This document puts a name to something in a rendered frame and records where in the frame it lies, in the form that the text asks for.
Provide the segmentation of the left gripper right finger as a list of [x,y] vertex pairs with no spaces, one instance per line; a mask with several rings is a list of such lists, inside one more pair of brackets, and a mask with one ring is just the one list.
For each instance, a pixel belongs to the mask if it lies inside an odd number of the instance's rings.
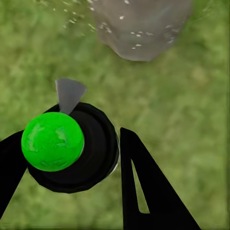
[[[120,128],[124,230],[201,230],[138,135]],[[150,213],[138,208],[133,161]]]

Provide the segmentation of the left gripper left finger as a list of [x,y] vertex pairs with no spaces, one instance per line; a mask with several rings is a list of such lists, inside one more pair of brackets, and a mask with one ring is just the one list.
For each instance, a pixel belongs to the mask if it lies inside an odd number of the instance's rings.
[[23,132],[0,141],[0,219],[27,169],[21,147]]

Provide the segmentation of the pesticide atomizer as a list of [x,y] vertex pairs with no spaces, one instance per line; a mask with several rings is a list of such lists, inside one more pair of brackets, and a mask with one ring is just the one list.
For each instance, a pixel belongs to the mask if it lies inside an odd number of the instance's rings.
[[58,103],[25,127],[21,147],[29,173],[54,192],[89,190],[120,162],[120,143],[106,114],[80,102],[88,91],[78,81],[56,81]]

